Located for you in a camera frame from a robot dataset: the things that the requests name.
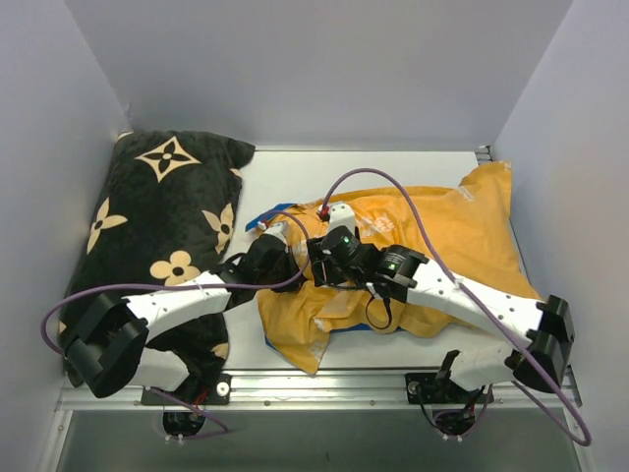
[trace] white tabletop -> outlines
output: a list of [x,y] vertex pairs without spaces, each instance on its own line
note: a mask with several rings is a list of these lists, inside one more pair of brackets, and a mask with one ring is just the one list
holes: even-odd
[[[244,189],[237,213],[234,239],[228,255],[247,251],[256,235],[245,224],[279,203],[307,203],[322,198],[332,183],[356,167],[374,167],[403,185],[457,187],[478,163],[473,152],[384,151],[258,151],[242,169]],[[337,193],[389,186],[376,175],[350,177]],[[264,342],[257,302],[225,313],[230,352],[225,369],[291,369],[277,351]],[[452,349],[475,349],[488,341],[477,329],[450,325],[432,339],[398,331],[387,335],[372,331],[332,333],[323,355],[322,369],[434,367]]]

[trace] yellow fabric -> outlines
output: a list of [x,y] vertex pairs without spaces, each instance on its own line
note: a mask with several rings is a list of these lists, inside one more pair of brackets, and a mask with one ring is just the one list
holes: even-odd
[[[456,189],[407,187],[432,243],[451,270],[511,294],[539,298],[520,272],[518,253],[509,232],[511,170],[505,162],[478,167]],[[406,201],[397,189],[371,189],[336,195],[332,202],[349,204],[357,217],[361,240],[379,248],[401,244],[431,257]],[[316,216],[321,201],[289,211],[306,225],[311,237],[325,234],[327,223]],[[302,265],[306,242],[297,225],[291,225],[289,244]],[[327,346],[330,332],[358,324],[384,326],[387,315],[381,301],[365,307],[370,294],[315,288],[310,268],[308,281],[296,293],[258,294],[259,312],[269,342],[292,364],[313,374]],[[393,323],[415,336],[432,337],[450,323],[460,323],[437,310],[391,304]]]

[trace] white wall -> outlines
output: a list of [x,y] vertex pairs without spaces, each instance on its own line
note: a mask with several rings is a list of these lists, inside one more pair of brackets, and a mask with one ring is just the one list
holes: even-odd
[[258,145],[491,144],[570,0],[67,0],[132,123]]
[[599,470],[627,470],[629,3],[575,0],[495,151],[528,273],[572,306]]
[[43,312],[74,268],[122,110],[61,0],[0,16],[0,463],[36,467],[61,360]]

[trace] black fabric with flower pattern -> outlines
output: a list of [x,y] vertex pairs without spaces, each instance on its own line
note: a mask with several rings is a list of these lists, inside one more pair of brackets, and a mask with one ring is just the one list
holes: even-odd
[[[68,294],[121,282],[177,285],[214,269],[233,234],[242,188],[238,169],[254,150],[211,133],[121,135]],[[90,303],[84,299],[66,307],[62,326],[75,324]],[[149,347],[181,357],[191,375],[175,394],[194,401],[204,386],[213,386],[224,365],[225,320],[222,314],[201,317],[165,332]]]

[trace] robotic arm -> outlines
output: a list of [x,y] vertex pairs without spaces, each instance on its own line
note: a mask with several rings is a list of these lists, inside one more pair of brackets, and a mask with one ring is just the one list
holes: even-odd
[[[546,302],[500,292],[464,277],[452,282],[439,265],[409,248],[379,250],[361,243],[354,213],[343,203],[330,206],[327,234],[308,241],[315,284],[332,288],[350,281],[370,291],[385,307],[391,299],[428,306],[476,325],[504,339],[458,284],[464,282],[491,308],[527,350],[560,384],[574,341],[568,304],[550,296]],[[251,301],[264,284],[279,283],[299,272],[288,249],[285,222],[271,225],[237,264],[204,272],[183,285],[199,289],[158,291],[130,297],[101,294],[61,346],[68,360],[96,397],[111,395],[127,384],[175,390],[188,376],[172,352],[148,349],[155,336],[203,315],[220,313]],[[276,291],[298,290],[303,278]],[[205,284],[238,284],[238,288],[202,288]],[[471,352],[449,352],[437,375],[471,391],[486,384],[517,379],[533,389],[550,391],[521,353],[496,339],[496,345]]]

